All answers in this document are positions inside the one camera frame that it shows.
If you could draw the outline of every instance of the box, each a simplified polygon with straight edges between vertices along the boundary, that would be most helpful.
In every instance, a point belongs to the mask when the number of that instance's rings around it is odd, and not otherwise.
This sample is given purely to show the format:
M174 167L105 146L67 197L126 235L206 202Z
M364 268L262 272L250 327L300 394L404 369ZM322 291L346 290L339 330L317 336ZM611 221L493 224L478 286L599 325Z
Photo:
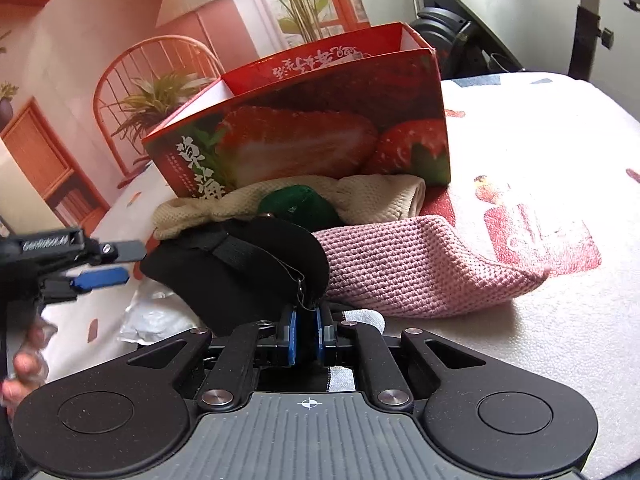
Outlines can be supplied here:
M225 73L143 139L178 196L263 180L411 173L450 180L435 51L391 23Z

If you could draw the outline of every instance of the green fabric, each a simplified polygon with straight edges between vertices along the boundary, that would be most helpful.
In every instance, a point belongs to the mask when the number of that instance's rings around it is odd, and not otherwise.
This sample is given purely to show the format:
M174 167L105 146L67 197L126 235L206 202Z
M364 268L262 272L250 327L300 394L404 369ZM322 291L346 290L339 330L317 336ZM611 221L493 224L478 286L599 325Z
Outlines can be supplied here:
M289 186L268 194L258 206L258 214L264 213L272 213L312 233L344 225L334 206L309 186Z

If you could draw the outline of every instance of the pink waffle-knit cloth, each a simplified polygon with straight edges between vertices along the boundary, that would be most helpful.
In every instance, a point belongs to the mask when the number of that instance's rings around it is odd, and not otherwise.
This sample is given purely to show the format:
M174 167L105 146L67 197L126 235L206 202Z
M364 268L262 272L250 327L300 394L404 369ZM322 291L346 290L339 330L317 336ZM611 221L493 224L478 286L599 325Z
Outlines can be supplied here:
M475 254L441 216L315 233L331 269L327 297L386 316L448 317L538 288L548 269Z

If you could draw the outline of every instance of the wall mural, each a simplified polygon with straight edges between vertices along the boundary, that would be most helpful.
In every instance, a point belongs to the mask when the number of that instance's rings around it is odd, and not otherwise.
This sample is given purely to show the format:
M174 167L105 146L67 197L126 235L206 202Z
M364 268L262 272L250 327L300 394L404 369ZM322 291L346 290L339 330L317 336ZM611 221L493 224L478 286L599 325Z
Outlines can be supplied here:
M4 222L91 232L149 168L142 137L209 82L369 26L361 0L0 0L0 187L24 197L0 189Z

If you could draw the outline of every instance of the human hand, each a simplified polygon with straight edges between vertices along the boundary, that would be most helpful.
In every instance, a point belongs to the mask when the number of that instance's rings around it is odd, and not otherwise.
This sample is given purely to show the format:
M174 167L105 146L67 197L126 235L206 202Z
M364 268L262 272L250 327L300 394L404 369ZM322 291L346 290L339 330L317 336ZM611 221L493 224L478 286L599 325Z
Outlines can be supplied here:
M15 378L2 382L1 402L10 418L13 418L18 404L45 383L49 367L40 350L47 346L57 331L56 326L41 317L37 317L27 330L24 342L14 356Z

